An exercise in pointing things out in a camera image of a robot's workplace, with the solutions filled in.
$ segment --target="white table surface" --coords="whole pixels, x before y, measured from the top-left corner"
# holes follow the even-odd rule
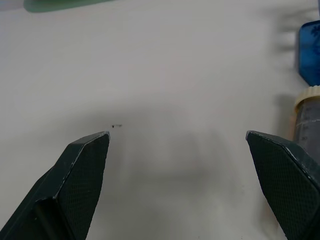
[[[273,240],[245,136],[286,136],[307,87],[294,70],[295,31],[316,7],[0,6],[0,227],[68,143],[110,130],[88,240]]]

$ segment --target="green object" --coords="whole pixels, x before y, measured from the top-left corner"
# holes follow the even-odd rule
[[[42,13],[108,2],[111,0],[24,0],[28,12]]]

